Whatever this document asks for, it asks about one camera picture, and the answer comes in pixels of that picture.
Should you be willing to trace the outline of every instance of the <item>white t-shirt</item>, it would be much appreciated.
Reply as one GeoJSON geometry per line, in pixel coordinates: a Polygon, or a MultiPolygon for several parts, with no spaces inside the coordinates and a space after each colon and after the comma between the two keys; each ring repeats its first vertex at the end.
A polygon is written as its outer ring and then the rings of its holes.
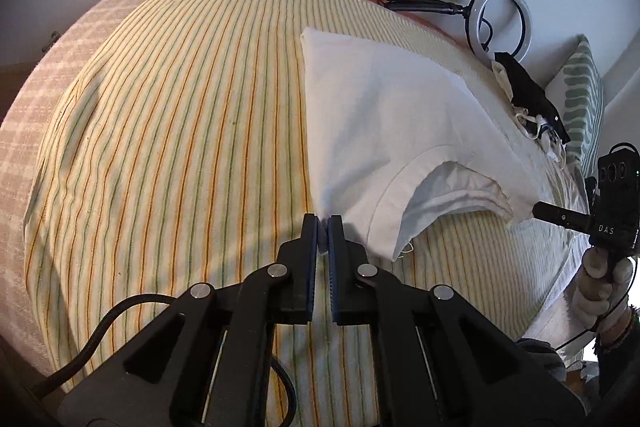
{"type": "Polygon", "coordinates": [[[315,213],[396,260],[438,216],[523,221],[539,194],[462,78],[430,58],[307,28],[306,142],[315,213]]]}

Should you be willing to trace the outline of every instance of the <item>bed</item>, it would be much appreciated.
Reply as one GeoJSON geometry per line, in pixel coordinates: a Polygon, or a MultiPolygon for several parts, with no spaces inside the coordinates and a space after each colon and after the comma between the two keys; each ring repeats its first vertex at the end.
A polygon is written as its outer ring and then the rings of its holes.
{"type": "MultiPolygon", "coordinates": [[[[126,296],[239,282],[297,236],[313,211],[299,40],[306,26],[389,42],[457,73],[530,161],[546,200],[586,209],[568,170],[513,123],[491,71],[370,0],[103,0],[37,65],[0,128],[0,334],[41,373],[68,362],[126,296]],[[167,18],[172,10],[183,18],[167,18]],[[145,25],[164,31],[131,33],[145,25]],[[164,49],[170,36],[181,40],[164,55],[146,50],[164,49]],[[205,37],[206,53],[196,44],[205,37]],[[134,92],[156,103],[127,99],[134,92]]],[[[421,288],[452,285],[516,339],[567,286],[586,241],[473,212],[442,216],[413,246],[392,265],[375,262],[421,288]]],[[[298,425],[373,425],[367,330],[331,324],[327,288],[321,257],[313,323],[280,327],[274,341],[300,397],[298,425]]],[[[161,309],[145,305],[118,319],[84,375],[161,309]]],[[[285,412],[272,378],[268,425],[285,412]]]]}

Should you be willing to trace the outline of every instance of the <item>pillow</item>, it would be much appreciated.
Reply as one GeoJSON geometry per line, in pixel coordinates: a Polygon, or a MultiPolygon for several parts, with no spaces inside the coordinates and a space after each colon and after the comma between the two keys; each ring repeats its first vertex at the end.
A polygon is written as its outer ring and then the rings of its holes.
{"type": "Polygon", "coordinates": [[[558,108],[562,124],[571,137],[566,145],[567,161],[580,164],[582,174],[591,176],[596,168],[604,88],[587,37],[580,36],[578,47],[551,83],[546,97],[558,108]]]}

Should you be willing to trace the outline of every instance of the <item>handheld camera device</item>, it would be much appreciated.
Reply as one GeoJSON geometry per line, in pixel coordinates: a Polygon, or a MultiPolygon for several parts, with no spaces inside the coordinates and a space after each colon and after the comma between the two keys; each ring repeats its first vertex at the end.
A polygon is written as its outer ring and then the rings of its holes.
{"type": "MultiPolygon", "coordinates": [[[[587,185],[594,185],[593,178],[587,185]]],[[[533,216],[566,229],[588,233],[589,243],[609,252],[606,280],[613,267],[636,253],[640,224],[640,155],[630,143],[614,145],[598,159],[598,190],[590,200],[590,214],[539,201],[533,216]]]]}

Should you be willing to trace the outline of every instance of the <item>white glove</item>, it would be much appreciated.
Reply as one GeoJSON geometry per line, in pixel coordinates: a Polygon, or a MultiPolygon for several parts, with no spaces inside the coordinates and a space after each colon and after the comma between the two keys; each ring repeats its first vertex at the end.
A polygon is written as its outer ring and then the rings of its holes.
{"type": "MultiPolygon", "coordinates": [[[[607,273],[607,255],[606,250],[593,247],[582,256],[571,309],[587,329],[593,327],[599,315],[607,313],[617,304],[629,288],[634,272],[631,260],[624,258],[613,269],[614,283],[602,280],[607,273]]],[[[616,324],[628,307],[627,301],[628,297],[625,296],[620,305],[598,325],[598,333],[607,331],[616,324]]]]}

